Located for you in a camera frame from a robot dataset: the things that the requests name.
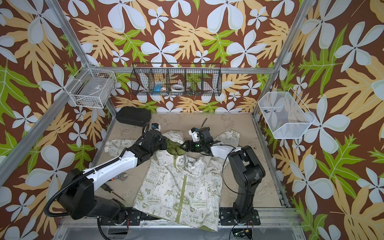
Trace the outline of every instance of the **white wire basket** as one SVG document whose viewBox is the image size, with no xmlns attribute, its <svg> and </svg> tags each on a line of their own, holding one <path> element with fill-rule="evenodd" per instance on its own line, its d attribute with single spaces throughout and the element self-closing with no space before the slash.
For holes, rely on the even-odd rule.
<svg viewBox="0 0 384 240">
<path fill-rule="evenodd" d="M 268 92 L 258 105 L 275 139 L 298 139 L 315 120 L 313 113 L 291 89 Z"/>
<path fill-rule="evenodd" d="M 117 82 L 113 71 L 97 68 L 88 69 L 76 81 L 69 96 L 76 106 L 87 108 L 104 108 Z"/>
</svg>

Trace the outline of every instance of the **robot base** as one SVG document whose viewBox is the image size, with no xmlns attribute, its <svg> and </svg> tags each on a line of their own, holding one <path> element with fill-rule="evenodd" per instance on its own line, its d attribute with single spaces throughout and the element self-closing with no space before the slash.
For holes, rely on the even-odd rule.
<svg viewBox="0 0 384 240">
<path fill-rule="evenodd" d="M 220 224 L 223 226 L 233 226 L 237 224 L 232 207 L 221 207 L 220 208 Z M 238 225 L 260 225 L 259 214 L 256 209 L 253 209 L 248 217 L 244 218 Z"/>
</svg>

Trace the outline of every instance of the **mounting plate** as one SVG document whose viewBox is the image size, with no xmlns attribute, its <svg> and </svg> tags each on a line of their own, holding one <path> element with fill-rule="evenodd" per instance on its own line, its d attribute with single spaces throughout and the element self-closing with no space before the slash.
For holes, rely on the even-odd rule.
<svg viewBox="0 0 384 240">
<path fill-rule="evenodd" d="M 220 224 L 223 226 L 235 225 L 237 222 L 235 221 L 235 219 L 233 217 L 233 208 L 232 207 L 221 207 L 219 220 L 220 220 Z M 253 209 L 251 217 L 249 218 L 248 225 L 258 226 L 260 224 L 261 224 L 261 222 L 260 222 L 259 213 L 257 212 L 256 209 Z"/>
</svg>

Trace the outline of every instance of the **floral wallpaper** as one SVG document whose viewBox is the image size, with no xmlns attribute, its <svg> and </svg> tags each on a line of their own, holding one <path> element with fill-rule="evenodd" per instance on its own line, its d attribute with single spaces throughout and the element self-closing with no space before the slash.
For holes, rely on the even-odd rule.
<svg viewBox="0 0 384 240">
<path fill-rule="evenodd" d="M 302 1 L 60 1 L 94 65 L 269 67 Z"/>
<path fill-rule="evenodd" d="M 301 1 L 60 1 L 96 66 L 161 62 L 178 66 L 273 67 Z M 152 112 L 253 111 L 268 75 L 223 75 L 220 96 L 135 96 L 130 73 L 117 74 L 116 108 Z"/>
<path fill-rule="evenodd" d="M 43 0 L 0 0 L 0 164 L 80 68 Z M 69 102 L 0 187 L 0 239 L 52 239 L 43 213 L 66 173 L 92 161 L 110 122 L 103 109 Z M 53 204 L 52 211 L 62 211 Z"/>
<path fill-rule="evenodd" d="M 383 9 L 379 0 L 317 1 L 271 88 L 293 88 L 313 126 L 274 139 L 260 120 L 310 240 L 384 238 Z"/>
</svg>

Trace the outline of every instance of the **table surface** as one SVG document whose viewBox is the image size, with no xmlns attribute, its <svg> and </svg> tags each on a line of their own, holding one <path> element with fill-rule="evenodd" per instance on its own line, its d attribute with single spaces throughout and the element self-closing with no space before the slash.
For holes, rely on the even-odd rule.
<svg viewBox="0 0 384 240">
<path fill-rule="evenodd" d="M 211 136 L 214 138 L 219 134 L 230 130 L 235 130 L 240 133 L 239 145 L 251 146 L 263 165 L 266 176 L 263 178 L 261 184 L 256 190 L 255 197 L 253 199 L 253 206 L 281 207 L 275 184 L 271 177 L 270 170 L 266 163 L 258 136 L 252 123 L 251 114 L 152 114 L 151 123 L 160 124 L 162 133 L 171 130 L 178 130 L 183 132 L 185 140 L 192 140 L 188 131 L 192 127 L 200 128 L 205 118 L 208 119 L 205 122 L 204 127 L 210 128 Z M 137 139 L 141 136 L 141 129 L 142 128 L 138 126 L 128 125 L 116 121 L 108 140 Z M 201 156 L 199 153 L 188 153 L 188 155 L 194 158 Z M 97 164 L 99 165 L 104 163 L 111 158 L 112 157 L 107 152 L 103 152 Z M 128 178 L 125 181 L 114 180 L 108 182 L 108 185 L 113 189 L 113 191 L 124 198 L 125 202 L 123 202 L 123 204 L 125 206 L 133 206 L 136 194 L 139 191 L 145 174 L 147 173 L 149 164 L 150 161 L 146 161 L 143 164 L 126 171 L 128 173 Z M 224 168 L 223 176 L 226 184 L 231 189 L 237 191 L 238 185 L 233 177 L 229 164 Z M 113 194 L 102 189 L 98 189 L 95 194 L 108 199 L 116 198 Z M 223 184 L 220 197 L 220 207 L 232 207 L 236 198 L 237 194 L 231 192 Z"/>
</svg>

